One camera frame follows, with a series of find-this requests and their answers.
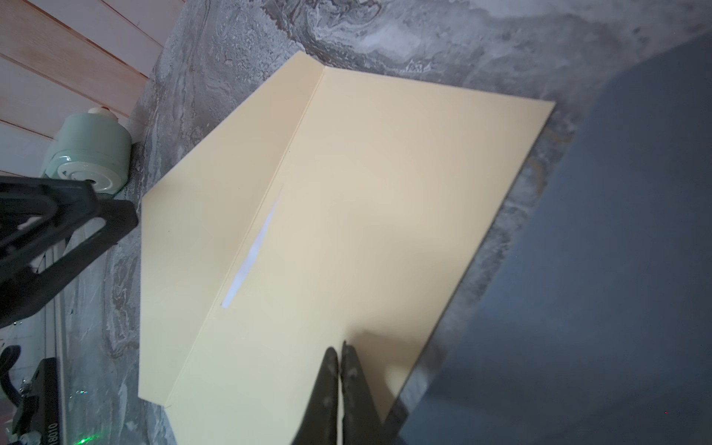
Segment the green tape dispenser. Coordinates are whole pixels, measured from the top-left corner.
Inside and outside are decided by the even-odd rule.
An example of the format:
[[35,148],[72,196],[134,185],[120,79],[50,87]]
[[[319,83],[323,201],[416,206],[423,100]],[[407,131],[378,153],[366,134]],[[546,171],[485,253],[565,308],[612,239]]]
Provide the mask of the green tape dispenser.
[[87,182],[101,195],[115,196],[129,178],[132,137],[105,107],[67,117],[42,165],[49,179]]

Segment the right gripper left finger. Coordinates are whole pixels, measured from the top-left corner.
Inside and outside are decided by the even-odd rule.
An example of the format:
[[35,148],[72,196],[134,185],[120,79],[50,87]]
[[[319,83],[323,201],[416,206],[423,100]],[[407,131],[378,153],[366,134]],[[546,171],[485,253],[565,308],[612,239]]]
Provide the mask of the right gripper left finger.
[[293,445],[336,445],[339,412],[339,356],[326,349]]

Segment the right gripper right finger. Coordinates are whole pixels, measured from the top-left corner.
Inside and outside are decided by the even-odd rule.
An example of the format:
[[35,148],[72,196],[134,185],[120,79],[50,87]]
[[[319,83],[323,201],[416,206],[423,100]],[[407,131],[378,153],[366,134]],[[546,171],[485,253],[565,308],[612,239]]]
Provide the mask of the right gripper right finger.
[[347,445],[382,443],[382,424],[356,348],[342,345],[340,377],[343,395],[342,434]]

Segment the grey envelope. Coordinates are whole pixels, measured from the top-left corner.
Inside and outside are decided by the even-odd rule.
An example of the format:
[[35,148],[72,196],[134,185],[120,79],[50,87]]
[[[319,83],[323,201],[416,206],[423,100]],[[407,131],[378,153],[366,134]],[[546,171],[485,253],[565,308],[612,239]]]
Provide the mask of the grey envelope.
[[617,76],[399,435],[711,441],[711,38]]

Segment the yellow envelope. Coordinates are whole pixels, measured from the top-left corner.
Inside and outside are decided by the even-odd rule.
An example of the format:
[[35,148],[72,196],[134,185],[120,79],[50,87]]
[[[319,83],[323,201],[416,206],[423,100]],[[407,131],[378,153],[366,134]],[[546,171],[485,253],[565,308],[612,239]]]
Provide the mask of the yellow envelope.
[[384,419],[553,110],[295,54],[141,200],[140,398],[287,444],[348,342]]

